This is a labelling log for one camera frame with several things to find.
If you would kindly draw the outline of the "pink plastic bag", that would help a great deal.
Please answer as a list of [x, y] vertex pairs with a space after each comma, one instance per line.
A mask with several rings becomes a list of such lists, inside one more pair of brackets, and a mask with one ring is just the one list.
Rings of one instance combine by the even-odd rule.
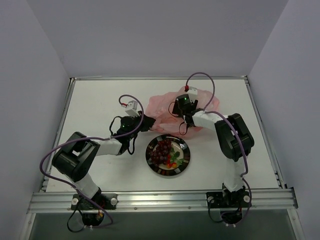
[[[171, 134], [180, 138], [191, 139], [202, 130], [201, 127], [190, 127], [186, 129], [186, 125], [182, 124], [183, 120], [181, 118], [169, 113], [169, 111], [173, 109], [173, 102], [176, 100], [176, 97], [184, 93], [184, 88], [181, 87], [179, 91], [150, 97], [144, 114], [155, 119], [151, 128], [152, 131], [160, 134]], [[197, 107], [204, 108], [205, 105], [210, 102], [206, 110], [218, 111], [220, 100], [217, 97], [211, 99], [211, 96], [212, 93], [210, 91], [199, 89]]]

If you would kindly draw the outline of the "dark red grape bunch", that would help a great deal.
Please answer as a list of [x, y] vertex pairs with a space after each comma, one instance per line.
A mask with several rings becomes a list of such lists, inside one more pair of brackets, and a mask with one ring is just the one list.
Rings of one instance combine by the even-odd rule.
[[167, 165], [171, 163], [172, 142], [170, 140], [161, 140], [157, 143], [154, 150], [150, 151], [149, 156], [151, 162], [159, 166], [161, 164]]

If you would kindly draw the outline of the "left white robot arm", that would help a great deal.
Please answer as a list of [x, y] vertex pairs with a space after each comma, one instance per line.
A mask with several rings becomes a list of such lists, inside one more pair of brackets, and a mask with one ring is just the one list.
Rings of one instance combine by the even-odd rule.
[[125, 152], [133, 155], [135, 147], [130, 149], [130, 143], [135, 144], [139, 132], [149, 131], [156, 120], [138, 112], [137, 116], [116, 116], [120, 119], [120, 128], [111, 133], [110, 140], [88, 139], [80, 132], [74, 132], [68, 141], [54, 155], [52, 165], [65, 175], [84, 195], [83, 204], [90, 210], [95, 210], [101, 203], [101, 189], [92, 180], [89, 170], [97, 156], [120, 156]]

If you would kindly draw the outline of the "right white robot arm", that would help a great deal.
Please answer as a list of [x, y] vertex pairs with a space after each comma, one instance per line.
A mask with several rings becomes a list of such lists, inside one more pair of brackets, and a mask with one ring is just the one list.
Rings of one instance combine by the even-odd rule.
[[244, 176], [249, 172], [247, 156], [255, 144], [242, 116], [238, 113], [223, 115], [218, 111], [206, 111], [197, 107], [188, 94], [176, 97], [172, 114], [183, 119], [186, 129], [191, 127], [215, 130], [220, 150], [226, 157], [226, 174], [222, 186], [223, 203], [234, 206], [240, 201], [238, 191], [245, 187]]

